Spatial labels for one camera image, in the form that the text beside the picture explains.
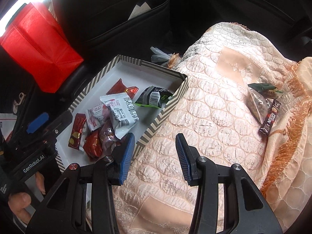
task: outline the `finger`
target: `finger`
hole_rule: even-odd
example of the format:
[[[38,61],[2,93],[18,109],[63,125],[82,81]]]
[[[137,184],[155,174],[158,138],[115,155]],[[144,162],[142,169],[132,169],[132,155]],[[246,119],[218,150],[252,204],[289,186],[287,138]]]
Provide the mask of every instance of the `finger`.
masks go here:
[[[25,208],[28,207],[31,202],[32,199],[29,194],[20,192],[9,196],[8,205],[14,215],[20,218],[24,223],[28,224],[31,215],[25,210]]]
[[[35,177],[36,177],[36,185],[37,185],[38,189],[40,190],[40,192],[43,195],[45,195],[46,190],[44,188],[44,176],[40,172],[36,172]]]

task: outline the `cardboard box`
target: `cardboard box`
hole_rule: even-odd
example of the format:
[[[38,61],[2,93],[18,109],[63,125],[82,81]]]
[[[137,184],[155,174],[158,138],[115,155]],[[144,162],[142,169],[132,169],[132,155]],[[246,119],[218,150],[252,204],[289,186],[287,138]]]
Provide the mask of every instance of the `cardboard box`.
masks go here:
[[[134,105],[139,117],[137,124],[130,130],[136,139],[134,159],[187,91],[188,77],[153,63],[118,55],[93,78],[73,102],[69,108],[73,117],[76,113],[84,113],[87,109],[100,103],[99,98],[106,95],[120,78],[127,87],[137,86],[139,88],[133,102],[149,86],[166,88],[174,93],[162,109]],[[84,152],[68,147],[72,126],[73,124],[69,125],[57,137],[56,147],[59,155],[56,159],[61,172],[73,162],[80,166],[92,163]]]

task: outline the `beige quilted blanket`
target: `beige quilted blanket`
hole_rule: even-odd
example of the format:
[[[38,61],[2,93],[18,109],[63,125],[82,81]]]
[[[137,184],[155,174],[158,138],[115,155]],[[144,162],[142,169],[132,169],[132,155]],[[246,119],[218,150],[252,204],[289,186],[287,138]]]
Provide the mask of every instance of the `beige quilted blanket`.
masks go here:
[[[188,233],[197,188],[184,181],[174,143],[177,133],[217,164],[240,163],[286,230],[312,192],[307,92],[312,90],[312,58],[307,59],[298,66],[267,38],[239,25],[209,28],[176,68],[188,75],[188,92],[131,165],[124,185],[113,189],[120,231]],[[269,82],[285,92],[269,139],[258,132],[259,124],[244,103],[245,85],[252,82]],[[223,200],[220,186],[217,231],[223,228]]]

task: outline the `red fabric bag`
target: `red fabric bag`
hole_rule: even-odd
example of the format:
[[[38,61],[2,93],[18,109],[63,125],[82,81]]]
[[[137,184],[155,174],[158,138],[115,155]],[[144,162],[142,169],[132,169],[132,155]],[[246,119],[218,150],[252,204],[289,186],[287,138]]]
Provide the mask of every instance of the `red fabric bag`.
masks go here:
[[[48,93],[55,93],[83,62],[43,3],[27,4],[7,27],[0,44]]]

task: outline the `metal bolt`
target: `metal bolt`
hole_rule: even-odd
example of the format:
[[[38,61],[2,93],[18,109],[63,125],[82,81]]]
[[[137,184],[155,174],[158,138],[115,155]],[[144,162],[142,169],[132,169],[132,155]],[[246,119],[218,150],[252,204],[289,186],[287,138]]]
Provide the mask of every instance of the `metal bolt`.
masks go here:
[[[202,156],[200,156],[200,157],[198,157],[198,161],[199,162],[207,162],[207,160],[208,160],[208,158],[207,157],[202,157]]]
[[[105,162],[112,162],[113,160],[114,160],[114,158],[112,156],[105,156],[104,157]]]
[[[237,171],[240,171],[240,170],[241,170],[241,165],[235,163],[235,164],[233,164],[233,168],[234,168],[235,170],[237,170]]]
[[[78,168],[78,164],[76,164],[76,163],[72,163],[70,166],[69,166],[69,169],[70,170],[75,170],[75,169],[77,169]]]

